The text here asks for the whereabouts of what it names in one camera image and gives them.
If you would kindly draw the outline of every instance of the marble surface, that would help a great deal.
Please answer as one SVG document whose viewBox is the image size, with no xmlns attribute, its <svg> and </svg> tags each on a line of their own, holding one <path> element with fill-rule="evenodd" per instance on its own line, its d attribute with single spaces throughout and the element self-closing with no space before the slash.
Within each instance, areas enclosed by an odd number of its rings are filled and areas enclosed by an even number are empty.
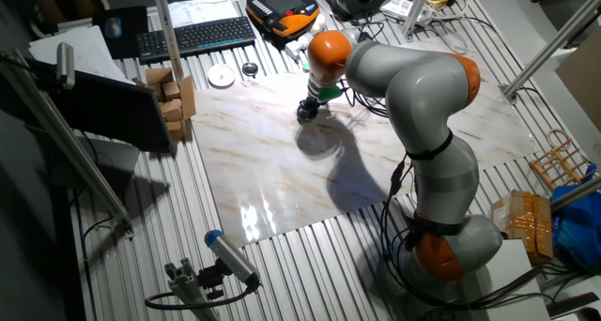
<svg viewBox="0 0 601 321">
<path fill-rule="evenodd" d="M 448 52 L 438 38 L 405 47 Z M 466 56 L 480 67 L 482 85 L 449 127 L 471 145 L 481 169 L 534 152 L 478 53 L 470 48 Z M 223 231 L 237 247 L 383 201 L 405 155 L 388 119 L 350 107 L 345 97 L 301 125 L 296 109 L 307 81 L 308 74 L 288 72 L 196 95 L 195 140 Z"/>
</svg>

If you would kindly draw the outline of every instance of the computer monitor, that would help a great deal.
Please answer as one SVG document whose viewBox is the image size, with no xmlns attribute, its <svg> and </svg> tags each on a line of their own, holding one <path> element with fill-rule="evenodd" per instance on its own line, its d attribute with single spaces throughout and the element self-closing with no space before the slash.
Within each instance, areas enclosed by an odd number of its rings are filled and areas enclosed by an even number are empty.
<svg viewBox="0 0 601 321">
<path fill-rule="evenodd" d="M 55 65 L 26 61 L 32 69 L 56 78 Z M 73 129 L 124 141 L 142 151 L 175 151 L 159 103 L 150 89 L 75 71 L 75 86 L 71 90 L 48 93 Z"/>
</svg>

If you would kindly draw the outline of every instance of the white disc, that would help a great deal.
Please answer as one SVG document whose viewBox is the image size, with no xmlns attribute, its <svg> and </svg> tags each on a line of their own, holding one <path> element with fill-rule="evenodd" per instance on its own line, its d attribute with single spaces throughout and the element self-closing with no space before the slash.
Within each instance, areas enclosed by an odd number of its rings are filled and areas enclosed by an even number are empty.
<svg viewBox="0 0 601 321">
<path fill-rule="evenodd" d="M 226 64 L 217 64 L 208 70 L 208 83 L 214 88 L 225 89 L 236 81 L 234 69 Z"/>
</svg>

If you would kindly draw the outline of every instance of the black keyboard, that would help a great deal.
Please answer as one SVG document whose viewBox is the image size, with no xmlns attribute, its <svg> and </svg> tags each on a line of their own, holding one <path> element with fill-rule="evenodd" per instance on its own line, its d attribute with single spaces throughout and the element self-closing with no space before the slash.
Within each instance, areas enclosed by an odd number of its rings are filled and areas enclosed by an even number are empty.
<svg viewBox="0 0 601 321">
<path fill-rule="evenodd" d="M 246 17 L 205 22 L 175 29 L 179 55 L 211 53 L 254 43 L 254 33 Z M 143 64 L 169 59 L 162 31 L 136 35 Z"/>
</svg>

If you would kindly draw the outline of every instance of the power strip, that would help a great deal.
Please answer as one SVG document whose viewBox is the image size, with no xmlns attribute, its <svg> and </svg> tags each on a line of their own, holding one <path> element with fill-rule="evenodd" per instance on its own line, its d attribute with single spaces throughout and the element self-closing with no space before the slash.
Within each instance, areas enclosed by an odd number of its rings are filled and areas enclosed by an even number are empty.
<svg viewBox="0 0 601 321">
<path fill-rule="evenodd" d="M 409 11 L 413 7 L 413 2 L 408 0 L 391 0 L 389 3 L 380 7 L 380 11 L 389 13 L 396 18 L 406 21 Z M 417 17 L 417 24 L 428 25 L 432 20 L 432 10 L 424 7 L 422 13 Z"/>
</svg>

